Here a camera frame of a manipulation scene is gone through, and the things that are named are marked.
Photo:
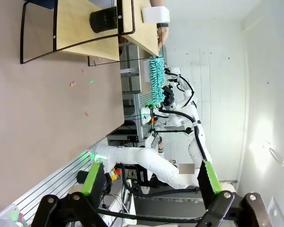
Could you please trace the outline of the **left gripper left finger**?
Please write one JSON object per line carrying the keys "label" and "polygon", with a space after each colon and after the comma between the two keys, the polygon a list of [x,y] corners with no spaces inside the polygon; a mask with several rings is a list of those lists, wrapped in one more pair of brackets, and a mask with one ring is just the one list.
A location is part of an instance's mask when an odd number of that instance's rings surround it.
{"label": "left gripper left finger", "polygon": [[61,199],[48,194],[41,199],[32,226],[65,227],[71,222],[80,222],[83,227],[106,227],[98,214],[106,181],[103,164],[93,163],[80,192]]}

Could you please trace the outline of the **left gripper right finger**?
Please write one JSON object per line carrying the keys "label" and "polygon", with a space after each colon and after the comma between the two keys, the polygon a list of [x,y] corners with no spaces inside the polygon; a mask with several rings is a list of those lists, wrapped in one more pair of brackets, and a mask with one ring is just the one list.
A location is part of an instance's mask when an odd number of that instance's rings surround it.
{"label": "left gripper right finger", "polygon": [[223,190],[209,161],[203,161],[198,174],[199,188],[206,209],[198,227],[219,227],[224,220],[237,227],[271,227],[272,222],[260,194]]}

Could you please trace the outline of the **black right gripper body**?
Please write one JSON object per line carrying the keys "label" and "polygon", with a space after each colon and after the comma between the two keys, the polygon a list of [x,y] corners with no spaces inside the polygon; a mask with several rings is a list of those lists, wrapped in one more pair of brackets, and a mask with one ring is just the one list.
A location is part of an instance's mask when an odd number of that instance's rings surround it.
{"label": "black right gripper body", "polygon": [[164,106],[171,106],[175,101],[172,88],[173,88],[172,85],[164,86],[162,88],[163,95],[165,96],[164,101],[163,101]]}

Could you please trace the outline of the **person's left hand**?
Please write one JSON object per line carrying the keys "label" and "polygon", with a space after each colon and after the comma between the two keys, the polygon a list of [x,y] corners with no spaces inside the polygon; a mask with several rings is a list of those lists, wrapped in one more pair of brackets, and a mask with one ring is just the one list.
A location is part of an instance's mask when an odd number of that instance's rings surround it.
{"label": "person's left hand", "polygon": [[157,29],[158,50],[160,50],[163,47],[168,36],[169,36],[169,28],[168,27],[160,27],[160,28]]}

